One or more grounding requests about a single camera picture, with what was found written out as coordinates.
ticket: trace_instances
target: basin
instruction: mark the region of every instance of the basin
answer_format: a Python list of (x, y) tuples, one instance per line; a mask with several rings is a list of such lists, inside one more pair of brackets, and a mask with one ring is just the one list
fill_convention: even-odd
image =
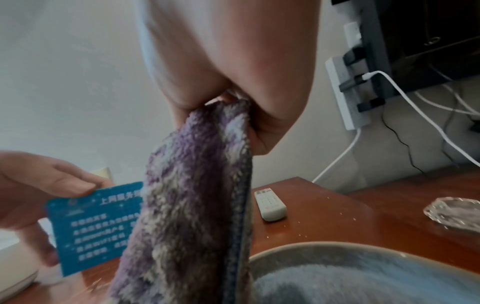
[(478, 274), (360, 244), (286, 245), (252, 256), (250, 269), (255, 304), (480, 303)]

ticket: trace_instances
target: white remote control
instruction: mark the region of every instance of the white remote control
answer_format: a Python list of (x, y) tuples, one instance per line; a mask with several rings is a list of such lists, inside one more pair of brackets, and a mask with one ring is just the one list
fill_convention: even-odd
[(274, 222), (287, 216), (287, 207), (270, 188), (255, 191), (254, 195), (261, 217), (267, 222)]

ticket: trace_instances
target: white wall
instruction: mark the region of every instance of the white wall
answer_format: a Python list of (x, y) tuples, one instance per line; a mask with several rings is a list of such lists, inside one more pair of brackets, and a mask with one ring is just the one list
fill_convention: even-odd
[[(268, 156), (254, 160), (253, 186), (300, 176), (313, 179), (354, 134), (343, 127), (324, 62), (343, 54), (350, 4), (322, 4), (317, 69), (310, 102)], [(478, 80), (465, 98), (480, 109)], [(441, 89), (426, 93), (451, 103)], [(436, 121), (448, 113), (420, 104)], [(424, 170), (446, 166), (440, 137), (404, 101), (388, 104), (387, 120), (412, 146)], [(349, 191), (416, 174), (405, 148), (378, 120), (364, 129), (353, 154), (318, 183)], [(457, 116), (449, 134), (473, 156), (479, 136)], [(149, 152), (172, 130), (168, 108), (143, 64), (128, 0), (0, 0), (0, 149), (18, 149), (110, 167), (117, 183), (142, 179)], [(455, 154), (459, 161), (463, 159)]]

